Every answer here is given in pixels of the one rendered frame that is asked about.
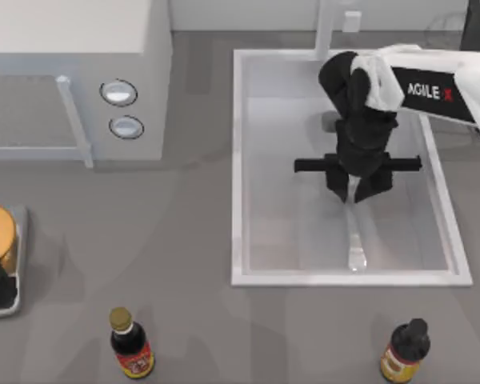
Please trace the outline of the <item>dark bottle with olive cap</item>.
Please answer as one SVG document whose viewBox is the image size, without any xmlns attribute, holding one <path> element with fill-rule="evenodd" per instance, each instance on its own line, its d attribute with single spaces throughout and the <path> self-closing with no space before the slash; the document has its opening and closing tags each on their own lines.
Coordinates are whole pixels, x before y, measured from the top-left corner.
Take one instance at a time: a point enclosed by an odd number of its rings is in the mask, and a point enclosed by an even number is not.
<svg viewBox="0 0 480 384">
<path fill-rule="evenodd" d="M 155 356 L 144 327 L 124 306 L 110 311 L 109 324 L 110 345 L 121 371 L 133 380 L 147 378 L 154 369 Z"/>
</svg>

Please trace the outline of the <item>black box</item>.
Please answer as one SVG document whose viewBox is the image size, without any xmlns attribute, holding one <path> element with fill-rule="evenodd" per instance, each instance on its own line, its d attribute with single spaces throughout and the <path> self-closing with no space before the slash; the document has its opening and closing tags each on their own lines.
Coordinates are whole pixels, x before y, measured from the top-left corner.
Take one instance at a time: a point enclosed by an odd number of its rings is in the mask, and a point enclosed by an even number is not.
<svg viewBox="0 0 480 384">
<path fill-rule="evenodd" d="M 468 0 L 460 51 L 480 51 L 480 0 Z"/>
</svg>

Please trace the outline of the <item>pale microwave oven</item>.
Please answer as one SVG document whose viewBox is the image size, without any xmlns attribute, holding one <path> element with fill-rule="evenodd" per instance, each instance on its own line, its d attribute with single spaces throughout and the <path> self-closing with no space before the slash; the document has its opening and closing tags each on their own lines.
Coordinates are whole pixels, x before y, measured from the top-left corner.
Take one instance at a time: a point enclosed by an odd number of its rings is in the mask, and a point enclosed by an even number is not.
<svg viewBox="0 0 480 384">
<path fill-rule="evenodd" d="M 98 162 L 162 156 L 173 47 L 168 0 L 0 0 L 0 161 L 82 160 L 62 103 L 65 75 Z M 122 79 L 136 102 L 116 107 L 99 93 Z M 135 140 L 109 131 L 130 115 Z"/>
</svg>

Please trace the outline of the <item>clear silver spoon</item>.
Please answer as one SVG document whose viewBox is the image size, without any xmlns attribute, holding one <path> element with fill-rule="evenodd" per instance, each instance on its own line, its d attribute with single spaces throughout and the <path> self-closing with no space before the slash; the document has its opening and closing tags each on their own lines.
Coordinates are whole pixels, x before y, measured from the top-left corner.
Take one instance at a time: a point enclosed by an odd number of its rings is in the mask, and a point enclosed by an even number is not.
<svg viewBox="0 0 480 384">
<path fill-rule="evenodd" d="M 361 232 L 359 229 L 358 219 L 355 214 L 355 192 L 357 190 L 360 179 L 349 177 L 347 187 L 346 222 L 349 237 L 348 251 L 348 267 L 353 273 L 360 273 L 366 269 L 367 260 L 365 251 L 362 246 Z"/>
</svg>

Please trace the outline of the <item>orange round bread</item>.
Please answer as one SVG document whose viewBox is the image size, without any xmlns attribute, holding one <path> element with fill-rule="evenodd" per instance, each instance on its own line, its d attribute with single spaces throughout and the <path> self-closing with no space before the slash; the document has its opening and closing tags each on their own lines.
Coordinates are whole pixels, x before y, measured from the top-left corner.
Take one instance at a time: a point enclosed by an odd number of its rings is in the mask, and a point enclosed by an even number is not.
<svg viewBox="0 0 480 384">
<path fill-rule="evenodd" d="M 17 266 L 17 225 L 12 212 L 0 205 L 0 263 L 8 274 Z"/>
</svg>

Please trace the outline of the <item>white sink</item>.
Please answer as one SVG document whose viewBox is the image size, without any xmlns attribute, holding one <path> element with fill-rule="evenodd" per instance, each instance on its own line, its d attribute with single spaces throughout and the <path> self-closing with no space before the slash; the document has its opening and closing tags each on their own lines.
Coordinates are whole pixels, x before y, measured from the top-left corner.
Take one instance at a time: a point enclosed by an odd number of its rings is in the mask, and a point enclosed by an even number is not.
<svg viewBox="0 0 480 384">
<path fill-rule="evenodd" d="M 234 52 L 232 262 L 235 286 L 470 286 L 472 277 L 426 116 L 402 112 L 388 146 L 417 172 L 356 204 L 367 266 L 348 267 L 345 203 L 297 158 L 334 151 L 331 106 L 312 50 Z"/>
</svg>

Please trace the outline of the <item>small white block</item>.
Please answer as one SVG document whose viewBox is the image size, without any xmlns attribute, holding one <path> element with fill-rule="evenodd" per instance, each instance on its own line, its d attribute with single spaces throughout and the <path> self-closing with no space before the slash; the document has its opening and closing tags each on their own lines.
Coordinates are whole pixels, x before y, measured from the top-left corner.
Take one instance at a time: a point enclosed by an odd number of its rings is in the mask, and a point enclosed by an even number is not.
<svg viewBox="0 0 480 384">
<path fill-rule="evenodd" d="M 342 24 L 343 33 L 357 33 L 361 29 L 362 12 L 358 10 L 348 10 L 344 13 Z"/>
</svg>

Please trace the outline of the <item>dark bottle with yellow label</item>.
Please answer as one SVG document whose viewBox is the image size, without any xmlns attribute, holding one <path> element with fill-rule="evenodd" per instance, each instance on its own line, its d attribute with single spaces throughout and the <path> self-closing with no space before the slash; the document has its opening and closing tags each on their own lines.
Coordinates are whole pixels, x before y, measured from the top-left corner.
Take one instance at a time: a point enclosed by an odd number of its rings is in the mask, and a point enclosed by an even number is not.
<svg viewBox="0 0 480 384">
<path fill-rule="evenodd" d="M 380 358 L 381 375 L 390 384 L 409 384 L 430 351 L 428 324 L 413 318 L 398 325 Z"/>
</svg>

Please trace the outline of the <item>grey tray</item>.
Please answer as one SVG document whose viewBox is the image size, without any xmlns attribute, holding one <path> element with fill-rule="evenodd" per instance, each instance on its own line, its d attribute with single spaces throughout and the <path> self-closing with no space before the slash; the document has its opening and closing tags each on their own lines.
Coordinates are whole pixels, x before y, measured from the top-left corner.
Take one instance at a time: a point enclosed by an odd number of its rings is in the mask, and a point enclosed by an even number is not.
<svg viewBox="0 0 480 384">
<path fill-rule="evenodd" d="M 11 304 L 0 307 L 0 318 L 17 313 L 24 297 L 25 267 L 27 264 L 27 244 L 29 232 L 29 211 L 25 206 L 8 206 L 16 225 L 16 239 L 14 250 L 16 252 L 14 267 L 9 277 L 14 280 L 17 289 L 16 296 Z"/>
</svg>

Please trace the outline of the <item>tall white tap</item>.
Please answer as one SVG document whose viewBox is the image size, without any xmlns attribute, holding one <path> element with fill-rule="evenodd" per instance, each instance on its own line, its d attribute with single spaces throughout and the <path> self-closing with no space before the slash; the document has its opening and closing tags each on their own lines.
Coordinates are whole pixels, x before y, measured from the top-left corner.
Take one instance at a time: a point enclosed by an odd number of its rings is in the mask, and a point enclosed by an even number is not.
<svg viewBox="0 0 480 384">
<path fill-rule="evenodd" d="M 334 31 L 334 17 L 338 0 L 318 0 L 317 28 L 314 53 L 317 60 L 325 61 Z"/>
</svg>

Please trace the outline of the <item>large microwave knob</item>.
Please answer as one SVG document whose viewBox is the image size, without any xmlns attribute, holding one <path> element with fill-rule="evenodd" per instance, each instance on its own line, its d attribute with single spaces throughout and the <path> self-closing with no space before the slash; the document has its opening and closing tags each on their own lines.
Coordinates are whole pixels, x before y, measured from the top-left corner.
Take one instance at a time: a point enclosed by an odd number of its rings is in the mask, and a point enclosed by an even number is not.
<svg viewBox="0 0 480 384">
<path fill-rule="evenodd" d="M 99 93 L 105 102 L 116 107 L 130 106 L 138 98 L 138 91 L 135 86 L 122 79 L 102 83 L 99 87 Z"/>
</svg>

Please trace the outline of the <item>small microwave knob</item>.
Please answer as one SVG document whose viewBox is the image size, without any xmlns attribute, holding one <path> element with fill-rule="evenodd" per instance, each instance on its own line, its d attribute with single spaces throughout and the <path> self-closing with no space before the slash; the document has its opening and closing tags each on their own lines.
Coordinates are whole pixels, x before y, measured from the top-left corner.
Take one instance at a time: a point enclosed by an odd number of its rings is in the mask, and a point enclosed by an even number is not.
<svg viewBox="0 0 480 384">
<path fill-rule="evenodd" d="M 135 140 L 145 132 L 144 124 L 130 115 L 112 118 L 109 120 L 108 127 L 112 135 L 121 140 Z"/>
</svg>

